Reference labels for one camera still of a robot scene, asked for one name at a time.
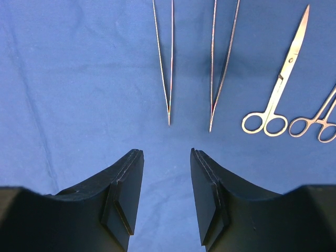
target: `forceps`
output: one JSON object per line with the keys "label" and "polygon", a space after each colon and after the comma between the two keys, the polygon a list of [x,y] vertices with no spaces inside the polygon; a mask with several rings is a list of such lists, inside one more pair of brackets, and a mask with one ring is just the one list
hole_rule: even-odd
{"label": "forceps", "polygon": [[[276,137],[279,136],[281,134],[283,134],[285,132],[285,130],[287,129],[288,126],[288,121],[286,119],[286,117],[278,115],[278,114],[274,114],[275,109],[278,105],[278,102],[281,98],[282,92],[285,89],[286,83],[288,81],[288,78],[290,76],[290,73],[293,70],[294,64],[298,58],[298,54],[303,42],[303,38],[305,37],[305,32],[306,32],[306,28],[307,28],[307,23],[308,23],[308,16],[309,16],[309,5],[307,6],[302,19],[300,21],[299,27],[297,29],[297,32],[295,34],[295,37],[292,41],[292,44],[289,48],[289,51],[287,53],[286,56],[286,60],[283,63],[283,67],[282,70],[278,76],[277,82],[274,86],[272,95],[269,99],[267,108],[264,112],[260,113],[260,112],[252,112],[248,115],[246,115],[243,118],[243,121],[241,122],[241,127],[243,128],[243,130],[248,133],[248,134],[254,134],[254,133],[258,133],[259,131],[261,131],[262,129],[264,130],[265,134],[268,135],[269,137]],[[260,117],[262,119],[262,123],[261,126],[256,129],[256,130],[248,130],[245,128],[245,123],[246,120],[250,117]],[[267,131],[267,124],[272,121],[273,119],[282,119],[285,123],[285,125],[283,126],[283,128],[275,133],[271,133]]]}
{"label": "forceps", "polygon": [[156,21],[156,11],[155,11],[155,3],[153,0],[153,11],[154,11],[154,21],[155,21],[155,30],[156,30],[156,39],[157,39],[157,48],[159,49],[159,60],[161,67],[161,77],[162,77],[162,85],[164,91],[164,97],[166,100],[167,114],[168,114],[168,126],[170,126],[170,115],[171,115],[171,105],[172,105],[172,89],[173,89],[173,58],[174,58],[174,0],[172,0],[172,46],[171,46],[171,60],[170,60],[170,89],[169,89],[169,101],[167,97],[166,85],[164,83],[163,76],[163,67],[162,67],[162,59],[161,59],[161,51],[160,51],[160,40],[159,40],[159,32],[158,32],[158,23]]}
{"label": "forceps", "polygon": [[[323,113],[323,111],[325,110],[325,108],[328,106],[328,104],[330,103],[331,99],[335,96],[336,94],[336,86],[333,88],[333,90],[331,91],[331,93],[329,94],[328,98],[326,99],[326,101],[324,102],[324,104],[322,105],[322,107],[320,108],[319,112],[317,112],[317,114],[312,118],[312,119],[309,119],[309,118],[305,118],[305,117],[298,117],[296,119],[294,119],[291,123],[290,123],[290,126],[289,126],[289,134],[292,136],[292,137],[295,137],[295,138],[298,138],[302,135],[304,135],[306,133],[306,131],[309,129],[309,127],[313,124],[313,123],[318,123],[321,125],[321,129],[320,129],[320,133],[317,137],[317,139],[321,142],[321,143],[329,143],[331,142],[332,140],[334,140],[336,138],[336,132],[335,134],[329,138],[329,139],[326,139],[326,140],[322,140],[321,139],[321,136],[322,136],[322,133],[323,131],[326,129],[326,128],[329,128],[329,127],[334,127],[336,129],[336,124],[334,123],[329,123],[327,122],[333,108],[335,107],[336,105],[336,98],[334,99],[332,105],[330,106],[327,114],[323,117],[323,119],[319,119],[321,114]],[[298,134],[293,134],[291,132],[291,128],[292,126],[298,122],[298,121],[303,121],[306,123],[306,126],[304,127],[304,129],[299,132]]]}
{"label": "forceps", "polygon": [[238,16],[238,10],[239,10],[239,3],[240,0],[237,1],[237,7],[236,7],[236,13],[235,13],[235,19],[233,22],[233,27],[232,27],[232,32],[231,32],[231,39],[230,39],[230,44],[229,44],[229,49],[227,51],[227,57],[226,57],[226,62],[225,62],[225,68],[224,68],[224,73],[222,76],[222,79],[218,85],[217,89],[217,94],[215,95],[215,101],[213,99],[213,86],[214,86],[214,51],[215,51],[215,24],[216,24],[216,10],[217,10],[217,0],[215,0],[215,7],[214,7],[214,18],[212,22],[212,40],[211,40],[211,79],[210,79],[210,102],[211,102],[211,116],[210,116],[210,128],[209,132],[211,132],[212,129],[212,123],[214,120],[214,115],[215,115],[215,110],[216,106],[218,103],[219,95],[223,87],[228,63],[229,63],[229,58],[231,54],[231,49],[232,49],[232,43],[233,43],[233,36],[235,34],[235,29],[236,29],[236,23],[237,23],[237,16]]}

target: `scissors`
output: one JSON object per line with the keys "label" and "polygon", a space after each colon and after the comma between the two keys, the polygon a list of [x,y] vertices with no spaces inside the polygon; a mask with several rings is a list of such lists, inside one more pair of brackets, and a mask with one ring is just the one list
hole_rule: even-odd
{"label": "scissors", "polygon": [[[317,139],[321,142],[321,143],[329,143],[331,142],[332,140],[334,140],[336,138],[336,132],[335,134],[329,138],[329,139],[326,139],[326,140],[323,140],[321,139],[321,136],[322,136],[322,133],[323,131],[326,129],[326,128],[329,128],[329,127],[334,127],[336,129],[336,124],[335,123],[328,123],[327,120],[333,110],[333,108],[335,107],[336,105],[336,98],[334,99],[332,105],[330,106],[327,114],[324,116],[323,119],[319,119],[321,114],[323,113],[323,111],[325,110],[325,108],[327,107],[327,105],[330,103],[331,99],[336,95],[336,86],[333,88],[333,90],[331,91],[331,93],[329,94],[328,98],[326,99],[326,101],[324,102],[324,104],[322,105],[322,107],[320,108],[319,112],[317,112],[317,114],[312,118],[312,119],[309,119],[309,118],[305,118],[305,117],[298,117],[296,119],[294,119],[291,123],[290,123],[290,126],[289,126],[289,134],[292,136],[292,137],[295,137],[295,138],[298,138],[302,135],[304,135],[306,133],[306,131],[309,129],[309,127],[313,124],[313,123],[318,123],[321,125],[321,129],[320,129],[320,133],[317,137]],[[305,128],[299,132],[298,134],[293,134],[291,132],[291,128],[292,126],[296,123],[296,122],[299,122],[299,121],[303,121],[306,123],[306,126]]]}
{"label": "scissors", "polygon": [[[246,115],[243,118],[243,121],[241,123],[241,127],[243,128],[243,130],[248,133],[248,134],[255,134],[258,133],[259,131],[261,131],[262,129],[264,130],[265,134],[268,135],[269,137],[276,137],[279,136],[281,134],[283,134],[285,132],[285,130],[287,129],[288,126],[288,121],[286,119],[286,117],[278,115],[278,114],[274,114],[275,109],[279,103],[279,100],[281,98],[282,92],[285,89],[286,83],[288,81],[288,78],[290,76],[290,73],[293,70],[294,64],[298,58],[298,54],[303,42],[303,38],[305,37],[305,33],[306,33],[306,28],[307,28],[307,23],[308,23],[308,16],[309,16],[309,5],[307,6],[302,19],[300,21],[299,27],[297,29],[297,32],[295,34],[295,37],[292,41],[292,44],[289,48],[289,51],[287,53],[286,56],[286,60],[283,63],[283,67],[282,70],[278,76],[277,82],[274,86],[272,95],[269,99],[267,108],[264,112],[252,112],[249,113],[248,115]],[[262,120],[261,126],[256,129],[256,130],[248,130],[245,128],[245,123],[246,120],[250,117],[260,117]],[[275,133],[271,133],[269,131],[267,131],[267,125],[270,121],[272,121],[273,119],[281,119],[284,121],[285,125],[283,126],[283,128]]]}

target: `fine-tipped forceps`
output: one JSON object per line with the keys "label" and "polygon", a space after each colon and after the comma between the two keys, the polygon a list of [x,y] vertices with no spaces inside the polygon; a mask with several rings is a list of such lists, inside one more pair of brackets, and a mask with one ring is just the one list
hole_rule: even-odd
{"label": "fine-tipped forceps", "polygon": [[[309,129],[309,127],[313,124],[313,123],[318,123],[321,125],[321,129],[320,129],[320,133],[319,135],[317,136],[317,139],[321,142],[321,143],[329,143],[331,142],[332,140],[334,140],[336,138],[336,132],[335,134],[329,138],[329,139],[321,139],[321,136],[322,136],[322,133],[325,129],[329,128],[329,127],[334,127],[335,130],[336,130],[336,124],[335,123],[329,123],[328,122],[328,118],[333,110],[333,108],[335,107],[336,105],[336,98],[334,99],[334,101],[332,102],[332,105],[330,106],[328,112],[326,113],[326,115],[323,117],[323,119],[320,119],[320,116],[321,114],[324,112],[324,110],[326,109],[326,107],[328,106],[328,104],[330,103],[330,101],[332,100],[332,98],[336,95],[336,86],[333,88],[333,90],[331,91],[331,93],[329,94],[328,98],[326,99],[326,101],[324,102],[324,104],[322,105],[322,107],[320,108],[319,112],[317,112],[317,114],[309,119],[309,118],[305,118],[305,117],[298,117],[296,119],[294,119],[290,125],[289,125],[289,134],[292,136],[292,137],[295,137],[295,138],[298,138],[302,135],[304,135],[306,133],[306,131]],[[292,129],[292,126],[296,123],[296,122],[299,122],[299,121],[303,121],[306,123],[306,126],[304,127],[304,129],[297,133],[297,134],[293,134],[291,132],[291,129]]]}
{"label": "fine-tipped forceps", "polygon": [[233,43],[233,37],[234,37],[234,34],[235,34],[236,23],[237,23],[239,3],[240,3],[240,0],[237,1],[235,19],[234,19],[233,26],[232,26],[231,39],[230,39],[230,44],[229,44],[229,48],[228,48],[228,51],[227,51],[227,57],[226,57],[224,72],[223,72],[223,75],[222,75],[222,79],[220,80],[220,83],[218,85],[217,92],[216,92],[216,95],[215,95],[215,100],[214,100],[213,99],[214,51],[215,51],[216,10],[217,10],[217,0],[215,0],[214,18],[213,18],[213,22],[212,22],[212,40],[211,40],[211,79],[210,79],[211,116],[210,116],[210,128],[209,128],[209,132],[211,132],[211,129],[212,129],[212,123],[213,123],[213,120],[214,120],[216,106],[217,106],[217,103],[218,103],[218,100],[219,100],[220,92],[221,92],[222,87],[223,87],[223,83],[224,83],[224,79],[225,79],[225,75],[226,75],[226,71],[227,71],[227,67],[228,67],[228,63],[229,63],[229,58],[230,58],[231,49],[232,49],[232,43]]}
{"label": "fine-tipped forceps", "polygon": [[163,84],[164,97],[166,100],[167,106],[167,114],[168,114],[168,125],[170,126],[170,115],[171,115],[171,105],[172,105],[172,89],[173,89],[173,58],[174,58],[174,0],[172,0],[172,46],[171,46],[171,60],[170,60],[170,89],[169,89],[169,98],[167,97],[166,85],[164,82],[163,75],[163,67],[162,67],[162,58],[161,58],[161,50],[160,50],[160,40],[159,40],[159,32],[158,32],[158,23],[156,21],[156,11],[155,11],[155,3],[153,0],[153,11],[154,11],[154,21],[155,21],[155,29],[156,29],[156,39],[157,39],[157,48],[159,49],[159,59],[160,59],[160,67],[161,67],[161,77]]}
{"label": "fine-tipped forceps", "polygon": [[[279,136],[279,135],[283,134],[286,131],[287,126],[288,126],[288,121],[287,121],[286,117],[278,115],[278,114],[274,114],[274,112],[275,112],[275,109],[276,109],[276,107],[278,105],[278,102],[281,98],[282,92],[285,89],[285,86],[286,86],[286,83],[287,83],[288,78],[290,76],[290,73],[292,72],[294,64],[295,64],[295,62],[298,58],[298,54],[299,54],[299,51],[300,51],[300,48],[301,48],[301,45],[302,45],[302,42],[303,42],[303,38],[305,37],[305,33],[306,33],[308,16],[309,16],[309,5],[307,6],[307,8],[306,8],[306,10],[305,10],[305,12],[302,16],[302,19],[300,21],[300,24],[299,24],[299,27],[298,27],[297,32],[295,34],[295,37],[294,37],[294,39],[292,41],[292,44],[289,48],[289,51],[287,53],[286,60],[283,63],[282,70],[281,70],[281,72],[278,76],[278,79],[277,79],[277,82],[274,86],[272,95],[269,99],[266,110],[263,113],[260,113],[260,112],[249,113],[248,115],[246,115],[243,118],[243,121],[241,122],[241,127],[243,128],[243,130],[246,133],[254,134],[254,133],[258,133],[259,131],[264,129],[264,132],[265,132],[266,135],[268,135],[269,137],[276,137],[276,136]],[[256,130],[246,129],[245,128],[246,120],[248,118],[254,117],[254,116],[260,117],[262,119],[261,126]],[[270,121],[272,121],[273,119],[282,119],[285,123],[283,128],[280,131],[275,132],[275,133],[271,133],[271,132],[267,131],[267,124]]]}

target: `black plastic part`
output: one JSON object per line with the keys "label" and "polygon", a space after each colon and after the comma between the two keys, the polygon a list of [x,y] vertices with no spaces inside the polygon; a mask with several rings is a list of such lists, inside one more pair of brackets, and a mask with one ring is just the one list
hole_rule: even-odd
{"label": "black plastic part", "polygon": [[206,251],[336,251],[335,185],[305,185],[277,194],[194,149],[191,172]]}
{"label": "black plastic part", "polygon": [[0,251],[127,251],[140,197],[143,152],[57,195],[0,187]]}

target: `tweezers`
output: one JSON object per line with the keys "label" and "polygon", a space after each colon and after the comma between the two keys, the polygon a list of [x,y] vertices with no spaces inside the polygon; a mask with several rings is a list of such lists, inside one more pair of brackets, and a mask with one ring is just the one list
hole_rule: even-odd
{"label": "tweezers", "polygon": [[171,105],[172,105],[172,89],[173,89],[173,58],[174,58],[174,1],[172,0],[172,45],[171,45],[171,60],[170,60],[170,89],[169,89],[169,101],[167,97],[166,85],[164,83],[164,74],[162,67],[162,58],[160,51],[160,40],[159,40],[159,32],[158,32],[158,23],[156,21],[156,11],[155,11],[155,3],[153,0],[153,10],[154,10],[154,20],[155,20],[155,29],[156,29],[156,39],[157,39],[157,48],[159,49],[159,59],[160,59],[160,67],[161,67],[161,77],[162,77],[162,85],[164,91],[164,97],[166,100],[167,106],[167,114],[168,114],[168,125],[170,126],[171,122]]}
{"label": "tweezers", "polygon": [[236,23],[237,23],[237,16],[238,16],[238,9],[239,9],[239,3],[240,0],[237,1],[237,6],[236,6],[236,14],[235,14],[235,19],[233,22],[233,27],[232,27],[232,32],[231,32],[231,39],[230,39],[230,44],[229,48],[227,51],[227,57],[226,57],[226,62],[225,62],[225,67],[224,67],[224,72],[222,75],[222,78],[220,80],[220,83],[217,88],[217,92],[215,95],[215,100],[213,99],[213,86],[214,86],[214,50],[215,50],[215,23],[216,23],[216,9],[217,9],[217,0],[215,0],[215,7],[214,7],[214,18],[213,18],[213,23],[212,23],[212,40],[211,40],[211,80],[210,80],[210,101],[211,101],[211,117],[210,117],[210,128],[209,132],[211,132],[212,129],[212,124],[214,120],[214,115],[215,115],[215,109],[219,100],[219,95],[223,87],[228,63],[229,63],[229,58],[231,54],[231,49],[232,49],[232,43],[233,43],[233,37],[235,34],[235,29],[236,29]]}

